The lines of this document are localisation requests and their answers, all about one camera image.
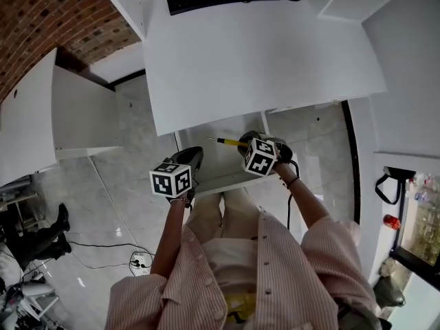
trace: shirt button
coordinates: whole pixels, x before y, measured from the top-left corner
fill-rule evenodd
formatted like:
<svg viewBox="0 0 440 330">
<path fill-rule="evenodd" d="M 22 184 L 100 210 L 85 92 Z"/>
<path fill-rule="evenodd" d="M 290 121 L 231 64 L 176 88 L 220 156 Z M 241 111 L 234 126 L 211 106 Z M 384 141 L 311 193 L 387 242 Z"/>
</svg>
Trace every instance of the shirt button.
<svg viewBox="0 0 440 330">
<path fill-rule="evenodd" d="M 224 312 L 223 311 L 216 311 L 214 314 L 215 320 L 222 320 L 223 319 Z"/>
</svg>

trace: striped shirt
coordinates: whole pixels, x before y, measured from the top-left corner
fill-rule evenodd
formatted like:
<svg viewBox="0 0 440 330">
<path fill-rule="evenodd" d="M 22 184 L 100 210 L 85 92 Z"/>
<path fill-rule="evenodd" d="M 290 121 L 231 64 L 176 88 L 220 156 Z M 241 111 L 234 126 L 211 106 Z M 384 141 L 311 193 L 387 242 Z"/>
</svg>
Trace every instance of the striped shirt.
<svg viewBox="0 0 440 330">
<path fill-rule="evenodd" d="M 361 273 L 349 231 L 325 217 L 301 245 L 262 210 L 254 328 L 338 329 L 334 298 L 374 311 L 375 297 Z M 227 305 L 195 235 L 184 226 L 170 278 L 126 277 L 111 288 L 106 330 L 221 330 Z"/>
</svg>

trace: tile floor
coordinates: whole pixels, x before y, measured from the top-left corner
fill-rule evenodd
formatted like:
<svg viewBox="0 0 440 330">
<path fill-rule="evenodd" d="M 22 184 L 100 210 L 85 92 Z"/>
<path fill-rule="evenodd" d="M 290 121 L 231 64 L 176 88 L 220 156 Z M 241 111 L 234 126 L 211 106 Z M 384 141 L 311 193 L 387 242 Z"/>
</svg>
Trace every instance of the tile floor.
<svg viewBox="0 0 440 330">
<path fill-rule="evenodd" d="M 47 221 L 56 220 L 57 207 L 69 209 L 67 239 L 85 244 L 136 243 L 154 252 L 159 243 L 168 203 L 153 196 L 149 169 L 176 151 L 174 135 L 157 137 L 144 76 L 117 86 L 120 128 L 124 145 L 91 157 L 61 160 L 34 175 L 40 194 L 35 208 Z M 267 115 L 272 135 L 284 138 L 297 159 L 302 180 L 321 198 L 336 219 L 353 218 L 353 173 L 347 129 L 339 104 L 307 107 Z M 284 224 L 288 193 L 277 180 L 250 186 L 257 205 Z M 305 228 L 292 202 L 291 231 L 301 239 Z M 127 263 L 134 247 L 95 248 L 73 245 L 72 255 L 41 267 L 60 296 L 51 316 L 66 329 L 101 330 L 105 325 L 109 289 L 130 276 L 127 264 L 106 269 L 92 267 Z"/>
</svg>

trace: bracelet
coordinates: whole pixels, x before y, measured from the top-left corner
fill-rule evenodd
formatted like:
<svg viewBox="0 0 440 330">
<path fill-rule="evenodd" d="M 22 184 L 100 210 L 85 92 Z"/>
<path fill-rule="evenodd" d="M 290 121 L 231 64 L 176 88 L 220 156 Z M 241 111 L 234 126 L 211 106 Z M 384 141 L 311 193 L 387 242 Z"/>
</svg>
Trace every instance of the bracelet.
<svg viewBox="0 0 440 330">
<path fill-rule="evenodd" d="M 291 180 L 288 184 L 286 184 L 286 188 L 289 189 L 289 187 L 297 180 L 299 177 L 295 177 L 293 180 Z"/>
<path fill-rule="evenodd" d="M 173 203 L 174 201 L 182 201 L 185 203 L 185 205 L 190 203 L 190 200 L 188 198 L 174 198 L 170 200 L 170 203 Z"/>
</svg>

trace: person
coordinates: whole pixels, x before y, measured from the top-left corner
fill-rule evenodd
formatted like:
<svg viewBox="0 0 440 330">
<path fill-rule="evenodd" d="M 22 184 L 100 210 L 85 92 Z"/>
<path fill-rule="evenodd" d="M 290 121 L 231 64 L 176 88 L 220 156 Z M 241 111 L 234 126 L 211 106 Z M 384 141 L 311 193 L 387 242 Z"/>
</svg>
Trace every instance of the person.
<svg viewBox="0 0 440 330">
<path fill-rule="evenodd" d="M 5 244 L 23 271 L 35 259 L 58 259 L 72 251 L 64 235 L 64 232 L 70 230 L 69 212 L 64 204 L 59 205 L 58 218 L 49 228 L 24 232 L 23 236 L 19 236 L 15 228 L 18 216 L 17 207 L 10 204 L 8 210 L 2 214 L 0 224 L 6 238 Z"/>
<path fill-rule="evenodd" d="M 274 170 L 308 227 L 301 245 L 242 188 L 196 199 L 182 228 L 184 194 L 171 201 L 150 275 L 111 288 L 105 329 L 380 329 L 349 230 L 288 164 Z"/>
</svg>

